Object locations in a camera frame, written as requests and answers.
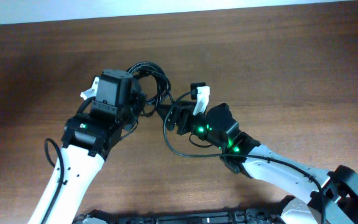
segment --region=white background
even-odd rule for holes
[[[0,24],[343,0],[0,0]]]

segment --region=brown table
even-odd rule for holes
[[[94,75],[148,60],[178,97],[191,82],[227,102],[241,129],[311,166],[358,172],[358,2],[0,26],[0,223],[25,223]],[[142,80],[155,93],[155,82]],[[185,152],[205,153],[170,134]],[[110,153],[79,213],[180,212],[251,206],[287,195],[217,159],[171,153],[156,114]]]

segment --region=white bracket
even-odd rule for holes
[[[88,90],[85,90],[84,92],[81,92],[80,97],[86,100],[89,97],[96,96],[96,93],[98,92],[98,86],[99,86],[99,77],[95,77],[92,83],[92,87]]]
[[[194,108],[193,115],[204,113],[209,103],[209,86],[197,87],[197,104]]]

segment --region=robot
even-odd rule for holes
[[[149,99],[138,82],[147,76],[157,82],[157,94]],[[45,153],[54,170],[29,223],[358,223],[355,171],[346,166],[338,166],[335,171],[317,169],[273,152],[240,130],[227,104],[206,111],[210,87],[205,83],[192,83],[190,91],[176,100],[170,90],[170,81],[163,70],[151,62],[137,63],[126,71],[107,69],[95,76],[91,88],[80,95],[84,102],[76,115],[65,124],[62,147],[52,139],[45,140]],[[196,102],[183,101],[187,95]],[[162,104],[167,98],[171,103]],[[145,105],[152,105],[153,110],[146,113]],[[90,112],[84,113],[88,106]],[[140,116],[152,116],[154,112],[163,120],[164,139],[173,153],[183,157],[219,157],[233,173],[264,180],[294,197],[286,198],[281,212],[276,214],[248,209],[183,217],[113,218],[94,210],[75,218],[86,189],[111,149],[136,130]],[[221,153],[199,155],[177,151],[167,138],[167,131],[175,127],[181,136],[191,133],[189,140],[195,146],[218,147]],[[196,144],[192,136],[209,144]],[[48,153],[49,142],[58,155],[56,164]]]

